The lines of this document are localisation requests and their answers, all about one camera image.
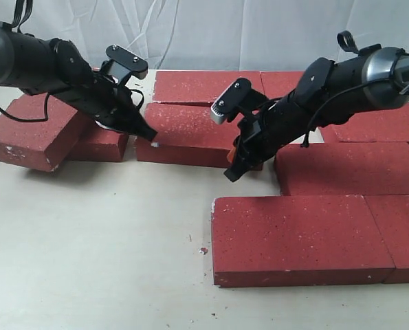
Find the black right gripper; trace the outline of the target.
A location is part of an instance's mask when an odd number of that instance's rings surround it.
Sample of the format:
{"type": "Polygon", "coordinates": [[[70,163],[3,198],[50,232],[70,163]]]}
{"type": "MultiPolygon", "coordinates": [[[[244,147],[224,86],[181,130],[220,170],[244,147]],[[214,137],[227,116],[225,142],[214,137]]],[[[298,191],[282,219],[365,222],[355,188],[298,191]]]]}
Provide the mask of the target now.
{"type": "Polygon", "coordinates": [[[320,114],[296,101],[294,92],[269,99],[253,114],[254,120],[243,117],[237,124],[239,135],[226,157],[232,163],[223,174],[231,182],[250,171],[258,171],[259,164],[279,149],[324,124],[320,114]]]}

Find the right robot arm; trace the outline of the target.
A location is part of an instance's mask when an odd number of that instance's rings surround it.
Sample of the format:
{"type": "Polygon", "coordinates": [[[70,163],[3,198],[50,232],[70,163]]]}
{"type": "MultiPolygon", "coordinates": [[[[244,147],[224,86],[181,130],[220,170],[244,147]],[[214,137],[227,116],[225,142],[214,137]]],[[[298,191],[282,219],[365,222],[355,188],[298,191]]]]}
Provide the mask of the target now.
{"type": "Polygon", "coordinates": [[[211,106],[217,124],[237,115],[240,133],[224,175],[235,182],[279,149],[318,127],[346,123],[356,113],[399,109],[409,102],[409,53],[396,47],[368,48],[336,63],[318,58],[286,95],[268,98],[246,78],[236,79],[211,106]]]}

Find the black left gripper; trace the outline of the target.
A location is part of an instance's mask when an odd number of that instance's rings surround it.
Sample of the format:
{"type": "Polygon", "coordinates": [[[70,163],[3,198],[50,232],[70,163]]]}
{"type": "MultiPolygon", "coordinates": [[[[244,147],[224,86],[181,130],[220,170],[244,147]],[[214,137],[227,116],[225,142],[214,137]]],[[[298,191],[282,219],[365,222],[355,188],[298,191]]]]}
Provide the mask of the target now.
{"type": "Polygon", "coordinates": [[[111,76],[94,74],[91,81],[56,92],[54,97],[112,131],[152,142],[157,131],[142,117],[144,94],[117,84],[111,76]]]}

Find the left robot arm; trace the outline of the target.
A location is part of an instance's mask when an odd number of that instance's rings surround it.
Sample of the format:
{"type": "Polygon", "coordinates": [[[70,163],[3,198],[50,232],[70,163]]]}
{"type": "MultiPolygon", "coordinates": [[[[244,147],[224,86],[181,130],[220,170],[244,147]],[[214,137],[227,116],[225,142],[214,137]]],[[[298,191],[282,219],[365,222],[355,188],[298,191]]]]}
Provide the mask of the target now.
{"type": "Polygon", "coordinates": [[[157,132],[126,85],[132,76],[145,79],[148,63],[119,45],[108,46],[106,55],[108,59],[94,69],[71,41],[44,41],[14,32],[0,21],[0,87],[53,96],[101,127],[152,141],[157,132]]]}

